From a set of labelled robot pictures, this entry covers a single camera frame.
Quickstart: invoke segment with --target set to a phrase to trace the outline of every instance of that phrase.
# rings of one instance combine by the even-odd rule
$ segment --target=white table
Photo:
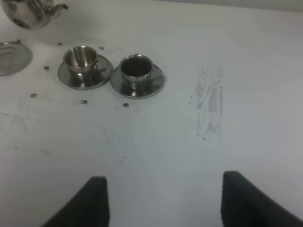
[[[226,170],[303,218],[303,14],[65,2],[69,12],[38,32],[0,15],[0,40],[21,39],[34,53],[22,72],[0,78],[0,226],[38,227],[104,175],[112,227],[220,227]],[[150,57],[165,73],[163,90],[132,100],[110,83],[66,87],[57,69],[79,44],[104,46],[98,52],[115,67],[130,54]],[[223,87],[223,114],[197,104],[203,78]],[[211,116],[222,132],[207,130]]]

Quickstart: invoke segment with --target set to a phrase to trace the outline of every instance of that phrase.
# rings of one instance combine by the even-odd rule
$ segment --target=stainless steel teapot
[[[2,8],[9,19],[27,30],[45,27],[57,18],[65,4],[54,5],[53,0],[0,0]]]

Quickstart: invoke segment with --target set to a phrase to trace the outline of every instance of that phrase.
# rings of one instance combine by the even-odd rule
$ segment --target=metal cup with coffee
[[[151,80],[153,63],[146,56],[134,54],[122,59],[119,64],[123,82],[132,89],[144,89]]]
[[[94,79],[98,69],[98,53],[88,46],[76,46],[65,53],[63,62],[74,83],[86,83]]]

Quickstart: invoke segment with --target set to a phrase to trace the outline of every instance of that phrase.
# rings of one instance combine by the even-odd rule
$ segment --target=metal cup
[[[65,53],[63,62],[75,83],[90,82],[98,70],[98,53],[88,46],[76,46]]]
[[[119,64],[123,82],[132,89],[143,89],[151,80],[153,63],[146,56],[134,54],[122,59]]]

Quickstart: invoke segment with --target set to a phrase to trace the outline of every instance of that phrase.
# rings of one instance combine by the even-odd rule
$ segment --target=teapot spout
[[[46,14],[50,19],[56,19],[60,16],[62,9],[68,9],[68,6],[65,4],[58,4],[54,7],[47,7]]]

